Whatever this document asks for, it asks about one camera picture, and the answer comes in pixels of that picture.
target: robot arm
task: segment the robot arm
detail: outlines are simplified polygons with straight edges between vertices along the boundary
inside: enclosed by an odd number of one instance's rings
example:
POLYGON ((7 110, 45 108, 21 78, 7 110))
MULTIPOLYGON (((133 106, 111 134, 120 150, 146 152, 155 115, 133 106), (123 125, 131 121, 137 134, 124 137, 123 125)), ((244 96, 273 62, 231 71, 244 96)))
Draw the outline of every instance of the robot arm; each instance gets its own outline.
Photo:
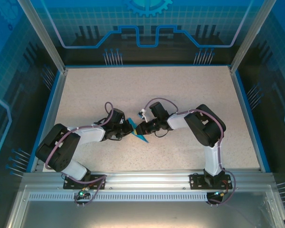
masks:
MULTIPOLYGON (((106 118, 94 123, 99 125, 106 118)), ((46 162, 57 142, 73 128, 67 128, 62 124, 56 124, 41 142, 36 151, 36 157, 46 162)), ((108 123, 101 127, 86 128, 71 133, 59 145, 48 165, 56 172, 62 172, 80 181, 89 181, 89 170, 72 159, 76 147, 90 142, 101 142, 105 140, 122 140, 122 138, 133 131, 132 125, 125 119, 124 113, 114 108, 113 115, 108 123)))
MULTIPOLYGON (((220 159, 218 153, 218 141, 220 139, 220 129, 218 125, 208 116, 199 112, 168 114, 160 102, 150 106, 155 119, 149 122, 140 123, 135 132, 137 134, 151 134, 160 129, 172 131, 179 128, 189 127, 197 140, 203 145, 205 153, 204 179, 209 186, 214 186, 219 182, 220 176, 224 171, 220 168, 220 159)), ((225 124, 220 120, 206 105, 201 104, 196 109, 202 110, 213 116, 226 130, 225 124)))

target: beige tabletop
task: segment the beige tabletop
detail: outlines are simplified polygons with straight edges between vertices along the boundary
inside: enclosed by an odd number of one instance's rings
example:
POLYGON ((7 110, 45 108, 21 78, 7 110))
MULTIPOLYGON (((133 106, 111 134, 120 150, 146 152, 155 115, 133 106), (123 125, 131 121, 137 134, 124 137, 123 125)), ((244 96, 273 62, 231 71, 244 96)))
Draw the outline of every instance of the beige tabletop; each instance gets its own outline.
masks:
MULTIPOLYGON (((106 101, 136 124, 137 113, 154 97, 173 101, 180 112, 206 104, 227 126, 222 145, 225 168, 259 168, 257 157, 227 66, 166 66, 70 69, 56 123, 92 124, 104 117, 106 101)), ((169 112, 175 108, 160 101, 169 112)), ((93 171, 203 169, 203 147, 189 128, 163 138, 147 135, 146 143, 130 134, 120 142, 77 147, 73 159, 93 171)))

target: glass panel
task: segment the glass panel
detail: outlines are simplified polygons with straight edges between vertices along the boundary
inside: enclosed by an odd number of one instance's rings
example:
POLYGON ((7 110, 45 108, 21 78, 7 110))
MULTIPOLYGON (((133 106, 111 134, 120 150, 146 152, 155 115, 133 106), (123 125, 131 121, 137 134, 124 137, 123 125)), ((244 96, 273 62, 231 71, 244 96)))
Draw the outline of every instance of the glass panel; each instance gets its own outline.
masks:
POLYGON ((66 65, 230 64, 263 0, 33 0, 66 65))
POLYGON ((21 227, 93 226, 275 227, 263 193, 236 193, 227 206, 218 208, 206 202, 92 202, 86 208, 77 208, 73 202, 32 201, 28 203, 21 227))
POLYGON ((270 169, 285 183, 285 1, 276 1, 238 71, 270 169))
POLYGON ((0 227, 28 165, 56 73, 18 2, 0 1, 0 227))

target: gear graphic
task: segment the gear graphic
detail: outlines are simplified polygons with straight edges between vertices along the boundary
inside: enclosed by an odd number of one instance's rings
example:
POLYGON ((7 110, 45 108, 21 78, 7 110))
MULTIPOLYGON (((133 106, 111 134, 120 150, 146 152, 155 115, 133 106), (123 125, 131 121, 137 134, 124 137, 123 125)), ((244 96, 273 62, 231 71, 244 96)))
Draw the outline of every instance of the gear graphic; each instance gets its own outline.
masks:
POLYGON ((9 24, 12 24, 18 16, 17 0, 0 0, 0 13, 9 24))
POLYGON ((140 17, 143 15, 155 17, 157 13, 162 13, 163 10, 168 9, 169 4, 172 4, 172 0, 125 0, 124 2, 128 10, 138 13, 140 17))

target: blue triangular piece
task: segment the blue triangular piece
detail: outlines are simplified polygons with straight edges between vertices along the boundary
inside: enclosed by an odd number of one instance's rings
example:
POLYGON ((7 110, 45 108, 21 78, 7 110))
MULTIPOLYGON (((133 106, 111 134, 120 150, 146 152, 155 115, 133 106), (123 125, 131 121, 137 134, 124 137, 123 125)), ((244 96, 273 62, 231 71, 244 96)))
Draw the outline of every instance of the blue triangular piece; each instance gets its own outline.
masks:
MULTIPOLYGON (((129 118, 128 121, 132 125, 133 129, 135 129, 137 127, 137 125, 133 122, 133 120, 131 118, 129 118)), ((149 143, 143 135, 134 134, 134 131, 132 132, 132 134, 135 135, 136 137, 140 138, 141 140, 145 141, 146 143, 149 143)))

